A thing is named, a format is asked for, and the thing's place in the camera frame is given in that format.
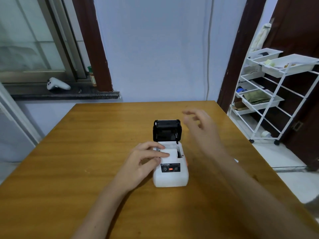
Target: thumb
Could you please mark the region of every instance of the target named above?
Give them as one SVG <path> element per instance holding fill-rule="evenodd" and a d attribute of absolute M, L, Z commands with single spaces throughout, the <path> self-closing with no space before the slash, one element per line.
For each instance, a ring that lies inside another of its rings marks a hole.
<path fill-rule="evenodd" d="M 184 124 L 188 127 L 191 134 L 196 135 L 201 132 L 196 121 L 194 121 L 190 116 L 184 116 Z"/>
<path fill-rule="evenodd" d="M 155 169 L 161 162 L 161 158 L 153 158 L 142 165 L 143 175 L 146 177 L 153 169 Z"/>

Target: person's left hand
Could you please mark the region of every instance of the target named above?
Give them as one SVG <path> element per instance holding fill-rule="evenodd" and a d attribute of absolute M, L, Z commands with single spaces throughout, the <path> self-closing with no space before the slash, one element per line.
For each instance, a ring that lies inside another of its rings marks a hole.
<path fill-rule="evenodd" d="M 160 158 L 169 157 L 169 153 L 155 151 L 153 148 L 165 149 L 165 147 L 158 142 L 140 143 L 132 149 L 130 155 L 113 180 L 124 192 L 127 193 L 135 189 L 139 183 L 160 164 Z M 142 160 L 145 158 L 151 160 L 142 165 Z"/>

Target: open black lid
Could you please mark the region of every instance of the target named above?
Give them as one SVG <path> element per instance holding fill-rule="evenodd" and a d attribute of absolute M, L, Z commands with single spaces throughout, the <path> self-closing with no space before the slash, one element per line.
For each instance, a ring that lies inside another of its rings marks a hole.
<path fill-rule="evenodd" d="M 153 140 L 155 142 L 180 141 L 180 120 L 155 120 L 153 126 Z"/>

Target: white label printer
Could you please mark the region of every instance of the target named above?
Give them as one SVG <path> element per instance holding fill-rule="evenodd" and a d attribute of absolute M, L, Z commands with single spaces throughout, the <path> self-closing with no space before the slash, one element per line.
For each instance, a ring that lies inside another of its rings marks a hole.
<path fill-rule="evenodd" d="M 156 120 L 153 126 L 153 140 L 165 146 L 158 151 L 169 153 L 161 158 L 161 163 L 154 169 L 153 182 L 156 187 L 186 186 L 188 183 L 187 162 L 181 143 L 180 120 Z"/>

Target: hand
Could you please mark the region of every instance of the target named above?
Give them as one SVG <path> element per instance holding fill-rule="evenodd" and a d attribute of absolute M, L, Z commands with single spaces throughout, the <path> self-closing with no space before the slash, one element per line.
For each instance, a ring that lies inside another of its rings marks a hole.
<path fill-rule="evenodd" d="M 184 124 L 195 138 L 201 150 L 209 157 L 226 156 L 227 152 L 220 140 L 217 126 L 211 117 L 203 110 L 187 109 L 184 110 Z"/>
<path fill-rule="evenodd" d="M 169 153 L 155 151 L 153 148 L 165 149 L 158 142 L 145 142 L 132 149 L 117 175 L 114 178 L 116 185 L 127 193 L 135 189 L 139 183 L 161 162 L 160 158 L 169 157 Z M 150 159 L 142 165 L 143 159 Z"/>

